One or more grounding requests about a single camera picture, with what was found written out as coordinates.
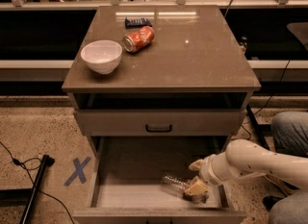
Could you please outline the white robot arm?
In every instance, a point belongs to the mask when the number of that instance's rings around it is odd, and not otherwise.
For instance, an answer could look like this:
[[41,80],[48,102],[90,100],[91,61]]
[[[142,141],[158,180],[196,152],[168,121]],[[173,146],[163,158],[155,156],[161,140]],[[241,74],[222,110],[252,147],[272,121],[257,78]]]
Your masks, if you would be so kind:
[[308,190],[308,159],[279,154],[245,139],[228,143],[224,152],[193,162],[197,171],[185,189],[189,196],[205,193],[232,179],[270,175],[301,190]]

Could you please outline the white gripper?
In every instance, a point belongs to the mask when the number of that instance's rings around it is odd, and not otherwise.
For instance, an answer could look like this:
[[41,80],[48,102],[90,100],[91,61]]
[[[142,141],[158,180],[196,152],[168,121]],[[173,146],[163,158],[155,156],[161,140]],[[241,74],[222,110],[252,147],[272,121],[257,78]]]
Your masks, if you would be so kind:
[[[212,154],[204,160],[199,159],[189,165],[189,170],[199,171],[200,178],[210,186],[222,185],[231,178],[229,163],[224,153]],[[207,185],[195,176],[185,182],[184,193],[189,196],[204,194],[208,191]]]

